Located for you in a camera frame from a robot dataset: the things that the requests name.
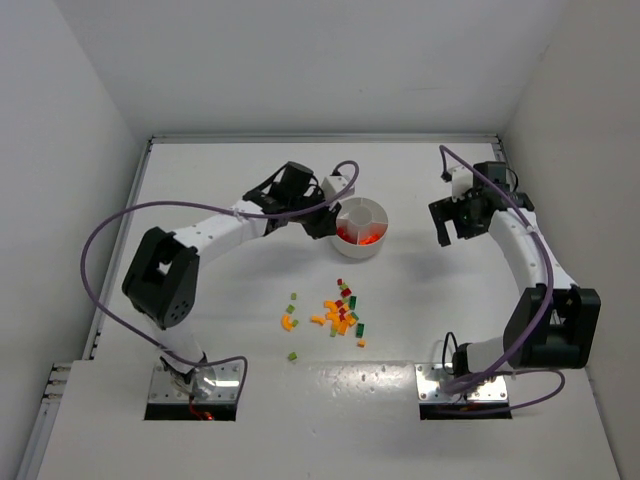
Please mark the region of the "red sloped lego piece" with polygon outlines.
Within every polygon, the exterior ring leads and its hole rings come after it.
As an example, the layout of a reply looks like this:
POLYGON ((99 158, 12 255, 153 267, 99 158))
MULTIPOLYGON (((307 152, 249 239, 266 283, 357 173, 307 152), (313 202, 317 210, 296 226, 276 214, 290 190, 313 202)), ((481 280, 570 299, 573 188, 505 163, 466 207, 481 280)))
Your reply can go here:
POLYGON ((343 228, 338 228, 336 234, 345 241, 350 240, 350 236, 348 235, 348 232, 343 228))

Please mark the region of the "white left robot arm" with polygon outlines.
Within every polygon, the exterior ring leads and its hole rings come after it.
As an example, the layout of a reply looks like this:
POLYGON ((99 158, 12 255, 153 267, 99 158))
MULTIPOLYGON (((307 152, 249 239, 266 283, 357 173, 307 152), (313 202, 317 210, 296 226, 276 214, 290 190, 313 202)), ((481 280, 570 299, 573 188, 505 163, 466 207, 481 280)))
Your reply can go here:
POLYGON ((288 162, 231 207, 183 228, 153 227, 143 235, 122 292, 151 323, 163 367, 182 388, 208 368, 187 322, 201 273, 243 244, 290 223, 301 225, 314 240, 335 235, 340 200, 353 191, 353 177, 339 170, 318 179, 310 168, 288 162))

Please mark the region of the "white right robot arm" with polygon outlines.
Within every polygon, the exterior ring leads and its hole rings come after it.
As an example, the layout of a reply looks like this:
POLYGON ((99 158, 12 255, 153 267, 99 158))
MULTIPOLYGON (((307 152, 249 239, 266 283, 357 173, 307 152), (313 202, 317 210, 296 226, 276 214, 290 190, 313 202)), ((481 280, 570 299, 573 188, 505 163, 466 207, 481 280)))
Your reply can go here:
POLYGON ((500 162, 445 168, 451 194, 429 206, 443 247, 451 243, 448 222, 460 239, 489 235, 520 294, 501 336, 456 347, 453 376, 463 383, 497 371, 585 367, 600 314, 600 296, 560 265, 538 228, 532 201, 509 184, 507 171, 500 162))

